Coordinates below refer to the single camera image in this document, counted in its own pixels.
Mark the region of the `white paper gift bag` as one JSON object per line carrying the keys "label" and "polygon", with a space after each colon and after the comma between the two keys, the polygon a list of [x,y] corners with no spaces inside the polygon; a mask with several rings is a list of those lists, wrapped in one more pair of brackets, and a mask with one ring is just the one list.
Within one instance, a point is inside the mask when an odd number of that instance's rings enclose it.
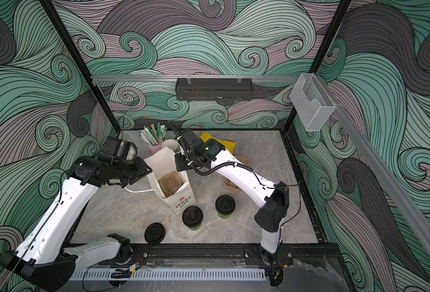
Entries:
{"label": "white paper gift bag", "polygon": [[185,171],[176,168],[176,154],[165,147],[144,160],[152,172],[147,175],[150,186],[175,214],[196,205],[193,189]]}

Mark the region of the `black cup lid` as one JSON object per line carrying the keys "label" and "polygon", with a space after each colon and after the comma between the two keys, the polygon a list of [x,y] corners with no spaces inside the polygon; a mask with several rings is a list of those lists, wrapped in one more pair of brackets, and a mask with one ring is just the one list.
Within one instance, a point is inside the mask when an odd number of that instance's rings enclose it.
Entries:
{"label": "black cup lid", "polygon": [[232,214],[236,209],[236,202],[229,195],[221,195],[215,202],[216,211],[220,214]]}
{"label": "black cup lid", "polygon": [[188,228],[200,226],[203,221],[203,211],[197,206],[190,206],[184,210],[182,220]]}

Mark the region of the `green paper coffee cup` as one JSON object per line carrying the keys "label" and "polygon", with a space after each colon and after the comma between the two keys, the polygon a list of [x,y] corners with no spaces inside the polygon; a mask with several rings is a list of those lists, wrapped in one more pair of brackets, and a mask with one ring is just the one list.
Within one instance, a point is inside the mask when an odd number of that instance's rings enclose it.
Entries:
{"label": "green paper coffee cup", "polygon": [[231,214],[225,215],[225,214],[220,214],[220,213],[218,213],[218,216],[219,216],[221,219],[228,219],[228,218],[230,218]]}

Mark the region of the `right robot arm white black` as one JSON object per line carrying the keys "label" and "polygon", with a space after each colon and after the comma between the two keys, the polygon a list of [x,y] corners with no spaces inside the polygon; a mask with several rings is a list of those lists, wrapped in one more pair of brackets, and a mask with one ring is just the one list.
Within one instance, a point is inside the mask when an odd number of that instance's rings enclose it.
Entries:
{"label": "right robot arm white black", "polygon": [[263,252],[276,254],[281,243],[281,226],[290,206],[290,186],[261,177],[217,140],[211,138],[205,142],[190,128],[182,130],[172,122],[168,124],[182,149],[175,158],[177,170],[193,170],[200,176],[218,173],[244,191],[259,207],[254,220],[262,230]]}

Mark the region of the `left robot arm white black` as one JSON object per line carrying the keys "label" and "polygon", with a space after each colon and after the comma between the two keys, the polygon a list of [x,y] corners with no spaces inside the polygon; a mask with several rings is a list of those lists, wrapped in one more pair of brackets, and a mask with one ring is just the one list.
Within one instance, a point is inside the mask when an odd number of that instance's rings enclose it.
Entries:
{"label": "left robot arm white black", "polygon": [[59,193],[31,234],[0,256],[0,266],[48,292],[63,287],[71,276],[103,261],[126,264],[132,249],[128,238],[108,235],[76,248],[62,245],[82,210],[105,184],[124,188],[152,173],[133,142],[109,136],[95,155],[78,158],[67,171]]}

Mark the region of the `stack of green paper cups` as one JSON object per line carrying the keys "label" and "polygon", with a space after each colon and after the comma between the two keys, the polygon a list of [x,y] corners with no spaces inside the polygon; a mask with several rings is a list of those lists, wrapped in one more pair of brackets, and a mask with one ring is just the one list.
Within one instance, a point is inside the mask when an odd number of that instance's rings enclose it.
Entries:
{"label": "stack of green paper cups", "polygon": [[167,139],[161,143],[161,148],[168,148],[172,150],[174,153],[180,153],[181,149],[178,142],[174,139]]}

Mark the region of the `pink holder with straws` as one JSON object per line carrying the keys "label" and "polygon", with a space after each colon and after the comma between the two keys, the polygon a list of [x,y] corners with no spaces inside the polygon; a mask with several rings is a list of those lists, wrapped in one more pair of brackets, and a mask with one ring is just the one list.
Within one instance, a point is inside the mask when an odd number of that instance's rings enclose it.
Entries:
{"label": "pink holder with straws", "polygon": [[144,129],[139,131],[139,137],[148,146],[150,155],[161,150],[162,143],[166,141],[166,130],[166,125],[158,123],[144,126]]}

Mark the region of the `yellow napkin stack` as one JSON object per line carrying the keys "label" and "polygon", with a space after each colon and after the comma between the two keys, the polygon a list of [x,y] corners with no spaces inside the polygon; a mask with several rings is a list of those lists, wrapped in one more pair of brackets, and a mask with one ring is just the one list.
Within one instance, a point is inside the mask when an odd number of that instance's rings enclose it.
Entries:
{"label": "yellow napkin stack", "polygon": [[209,139],[215,139],[217,142],[221,143],[231,154],[234,154],[236,149],[236,143],[233,141],[217,139],[207,132],[203,132],[200,136],[203,142],[207,142]]}

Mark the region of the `stack of black cup lids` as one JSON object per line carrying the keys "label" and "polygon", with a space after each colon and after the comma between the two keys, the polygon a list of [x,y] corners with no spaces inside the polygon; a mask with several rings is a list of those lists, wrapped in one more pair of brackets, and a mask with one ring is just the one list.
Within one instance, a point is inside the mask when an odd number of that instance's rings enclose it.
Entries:
{"label": "stack of black cup lids", "polygon": [[149,245],[160,244],[166,235],[165,227],[161,223],[151,223],[144,232],[144,239]]}

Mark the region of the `black wall tray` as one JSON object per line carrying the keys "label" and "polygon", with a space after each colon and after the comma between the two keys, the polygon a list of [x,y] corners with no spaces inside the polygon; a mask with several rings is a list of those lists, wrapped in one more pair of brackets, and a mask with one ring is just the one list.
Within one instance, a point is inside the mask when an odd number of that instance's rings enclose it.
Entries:
{"label": "black wall tray", "polygon": [[176,82],[176,96],[182,101],[251,100],[253,94],[251,79],[179,78]]}

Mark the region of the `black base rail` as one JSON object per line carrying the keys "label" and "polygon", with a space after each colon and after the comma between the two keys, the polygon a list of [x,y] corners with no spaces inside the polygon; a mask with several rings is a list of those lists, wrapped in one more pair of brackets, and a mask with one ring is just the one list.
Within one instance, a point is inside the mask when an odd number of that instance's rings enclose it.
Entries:
{"label": "black base rail", "polygon": [[[137,259],[144,263],[156,260],[241,260],[246,264],[263,265],[262,252],[255,243],[160,243],[148,245],[131,243]],[[276,258],[285,263],[288,259],[340,257],[340,248],[333,243],[282,243]]]}

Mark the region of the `clear acrylic wall holder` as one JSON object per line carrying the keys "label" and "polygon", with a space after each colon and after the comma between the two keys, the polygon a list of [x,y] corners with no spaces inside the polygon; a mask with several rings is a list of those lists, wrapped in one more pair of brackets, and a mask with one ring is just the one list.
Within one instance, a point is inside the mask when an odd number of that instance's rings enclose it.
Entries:
{"label": "clear acrylic wall holder", "polygon": [[299,76],[290,99],[308,132],[320,131],[336,108],[325,80],[312,73]]}

